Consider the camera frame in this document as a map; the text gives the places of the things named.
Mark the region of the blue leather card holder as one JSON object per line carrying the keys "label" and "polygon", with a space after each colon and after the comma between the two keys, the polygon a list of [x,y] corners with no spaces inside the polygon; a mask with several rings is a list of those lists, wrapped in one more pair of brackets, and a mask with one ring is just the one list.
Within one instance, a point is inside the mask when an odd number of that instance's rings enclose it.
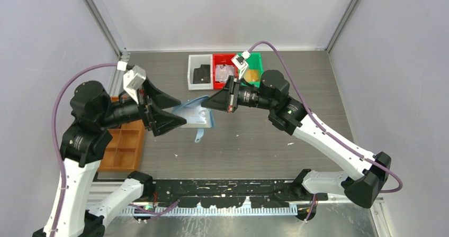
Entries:
{"label": "blue leather card holder", "polygon": [[185,101],[172,109],[172,114],[186,119],[186,124],[182,125],[181,128],[196,129],[195,143],[201,142],[205,129],[215,127],[215,120],[211,109],[201,105],[209,98],[207,95],[197,97]]}

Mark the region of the silver VIP credit card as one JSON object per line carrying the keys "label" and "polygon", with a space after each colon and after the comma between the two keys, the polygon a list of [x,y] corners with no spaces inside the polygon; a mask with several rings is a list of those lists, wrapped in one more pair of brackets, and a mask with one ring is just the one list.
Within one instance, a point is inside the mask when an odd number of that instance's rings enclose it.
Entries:
{"label": "silver VIP credit card", "polygon": [[185,129],[211,128],[212,118],[210,111],[202,107],[183,107],[173,111],[173,114],[186,119]]}

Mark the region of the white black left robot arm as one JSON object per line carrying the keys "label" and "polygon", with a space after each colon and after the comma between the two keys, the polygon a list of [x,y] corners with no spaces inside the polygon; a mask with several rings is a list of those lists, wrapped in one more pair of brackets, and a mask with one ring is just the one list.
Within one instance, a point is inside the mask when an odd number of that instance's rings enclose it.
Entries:
{"label": "white black left robot arm", "polygon": [[46,225],[34,236],[103,236],[125,207],[137,199],[152,199],[152,176],[133,171],[98,205],[86,206],[94,176],[113,139],[110,129],[141,121],[154,136],[163,135],[186,123],[184,118],[167,111],[179,104],[178,99],[157,89],[148,79],[139,88],[136,101],[111,101],[96,80],[80,84],[70,101],[74,122],[57,145],[62,162],[60,191]]}

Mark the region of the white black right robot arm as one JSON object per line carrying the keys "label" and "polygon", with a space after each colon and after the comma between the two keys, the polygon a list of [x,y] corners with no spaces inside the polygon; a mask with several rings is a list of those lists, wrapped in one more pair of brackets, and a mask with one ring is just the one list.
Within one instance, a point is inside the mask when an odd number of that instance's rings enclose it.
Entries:
{"label": "white black right robot arm", "polygon": [[316,114],[291,97],[289,89],[289,82],[278,70],[264,72],[258,87],[244,85],[231,76],[221,90],[201,105],[228,113],[240,106],[268,110],[268,120],[274,127],[315,147],[342,169],[340,172],[302,170],[294,185],[298,199],[331,193],[370,208],[388,180],[391,157],[385,152],[374,154],[334,134]]}

